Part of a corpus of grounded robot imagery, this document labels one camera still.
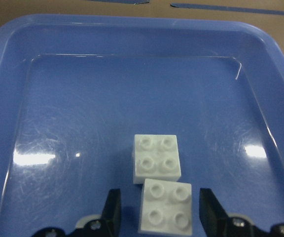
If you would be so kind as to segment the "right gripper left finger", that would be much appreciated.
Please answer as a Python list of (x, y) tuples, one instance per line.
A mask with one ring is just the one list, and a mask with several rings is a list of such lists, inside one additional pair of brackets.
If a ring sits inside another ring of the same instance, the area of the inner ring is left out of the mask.
[(110, 189), (102, 211), (104, 237), (118, 237), (121, 227), (121, 191)]

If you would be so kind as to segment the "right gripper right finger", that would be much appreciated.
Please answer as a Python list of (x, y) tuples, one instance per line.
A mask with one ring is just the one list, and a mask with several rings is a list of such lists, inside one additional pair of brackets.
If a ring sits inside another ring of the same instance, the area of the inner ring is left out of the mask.
[(224, 208), (209, 188), (201, 188), (199, 193), (199, 218), (208, 237), (223, 237), (229, 218)]

